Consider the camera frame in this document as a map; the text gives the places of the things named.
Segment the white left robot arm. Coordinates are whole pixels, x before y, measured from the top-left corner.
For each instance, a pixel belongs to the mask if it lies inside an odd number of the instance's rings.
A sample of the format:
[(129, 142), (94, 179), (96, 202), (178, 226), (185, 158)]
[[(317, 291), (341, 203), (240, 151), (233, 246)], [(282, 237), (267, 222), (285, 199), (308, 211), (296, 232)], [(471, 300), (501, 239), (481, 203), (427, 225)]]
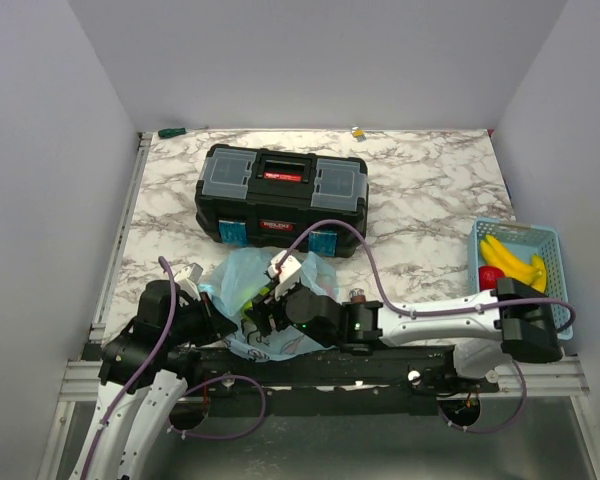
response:
[(191, 280), (151, 281), (103, 350), (96, 408), (73, 479), (137, 479), (169, 413), (202, 380), (201, 349), (236, 331)]

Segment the red fake fruit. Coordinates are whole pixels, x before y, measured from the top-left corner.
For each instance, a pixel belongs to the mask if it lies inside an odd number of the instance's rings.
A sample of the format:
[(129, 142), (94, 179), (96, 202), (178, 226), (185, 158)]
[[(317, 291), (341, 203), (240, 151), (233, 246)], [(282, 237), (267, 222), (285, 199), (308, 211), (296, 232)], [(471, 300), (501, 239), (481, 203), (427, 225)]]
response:
[(492, 290), (497, 287), (497, 282), (505, 276), (504, 272), (495, 266), (481, 266), (478, 269), (479, 290)]

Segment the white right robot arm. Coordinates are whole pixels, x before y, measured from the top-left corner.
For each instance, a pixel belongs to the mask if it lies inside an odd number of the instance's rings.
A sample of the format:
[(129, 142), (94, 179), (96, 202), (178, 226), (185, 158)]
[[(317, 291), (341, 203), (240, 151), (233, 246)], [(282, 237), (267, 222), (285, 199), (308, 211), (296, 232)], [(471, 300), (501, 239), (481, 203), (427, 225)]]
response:
[(354, 355), (416, 341), (462, 340), (439, 370), (442, 384), (454, 392), (509, 361), (548, 364), (563, 357), (555, 300), (508, 277), (474, 295), (400, 307), (380, 301), (338, 303), (302, 285), (283, 295), (276, 288), (270, 283), (243, 308), (263, 337), (295, 329), (325, 349)]

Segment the green fake apple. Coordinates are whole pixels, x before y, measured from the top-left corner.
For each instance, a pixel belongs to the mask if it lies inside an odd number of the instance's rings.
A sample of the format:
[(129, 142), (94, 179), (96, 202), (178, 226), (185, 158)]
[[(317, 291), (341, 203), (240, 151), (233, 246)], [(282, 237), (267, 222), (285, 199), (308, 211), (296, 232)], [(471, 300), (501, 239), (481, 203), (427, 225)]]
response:
[(258, 294), (251, 300), (247, 301), (243, 306), (243, 312), (255, 311), (259, 305), (266, 299), (267, 295)]

